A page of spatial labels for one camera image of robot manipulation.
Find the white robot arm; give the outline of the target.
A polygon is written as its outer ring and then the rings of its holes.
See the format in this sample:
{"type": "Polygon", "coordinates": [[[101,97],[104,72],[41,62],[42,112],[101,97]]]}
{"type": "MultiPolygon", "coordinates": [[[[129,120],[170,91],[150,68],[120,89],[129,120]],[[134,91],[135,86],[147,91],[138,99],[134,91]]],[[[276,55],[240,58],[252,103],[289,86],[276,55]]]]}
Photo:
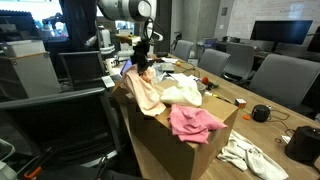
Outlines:
{"type": "Polygon", "coordinates": [[[98,0],[97,5],[108,20],[122,20],[143,25],[141,41],[133,48],[131,61],[137,66],[146,66],[147,53],[154,35],[157,0],[98,0]]]}

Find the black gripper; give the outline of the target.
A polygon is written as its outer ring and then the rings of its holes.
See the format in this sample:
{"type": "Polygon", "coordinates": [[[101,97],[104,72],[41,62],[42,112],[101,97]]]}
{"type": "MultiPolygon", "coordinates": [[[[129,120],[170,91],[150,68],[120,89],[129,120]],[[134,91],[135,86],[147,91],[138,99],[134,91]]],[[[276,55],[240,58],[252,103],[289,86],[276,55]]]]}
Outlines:
{"type": "Polygon", "coordinates": [[[134,47],[134,54],[131,56],[131,62],[143,67],[147,64],[147,54],[150,50],[150,43],[147,40],[139,41],[134,47]]]}

